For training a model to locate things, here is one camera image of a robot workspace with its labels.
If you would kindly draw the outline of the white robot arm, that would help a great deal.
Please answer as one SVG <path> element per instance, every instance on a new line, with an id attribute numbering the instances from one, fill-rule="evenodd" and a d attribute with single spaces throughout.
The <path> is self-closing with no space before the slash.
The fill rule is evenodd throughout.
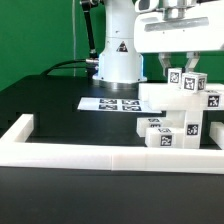
<path id="1" fill-rule="evenodd" d="M 114 89 L 144 82 L 144 53 L 188 54 L 192 69 L 203 51 L 224 51 L 224 0 L 103 0 L 105 48 L 93 80 Z"/>

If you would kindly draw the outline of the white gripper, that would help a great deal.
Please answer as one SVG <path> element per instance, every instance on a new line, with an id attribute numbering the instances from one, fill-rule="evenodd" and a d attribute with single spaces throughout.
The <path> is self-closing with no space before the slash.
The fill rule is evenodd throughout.
<path id="1" fill-rule="evenodd" d="M 185 71 L 193 72 L 199 52 L 224 51 L 224 0 L 137 0 L 135 10 L 135 49 L 160 53 L 164 77 L 171 52 L 188 52 Z"/>

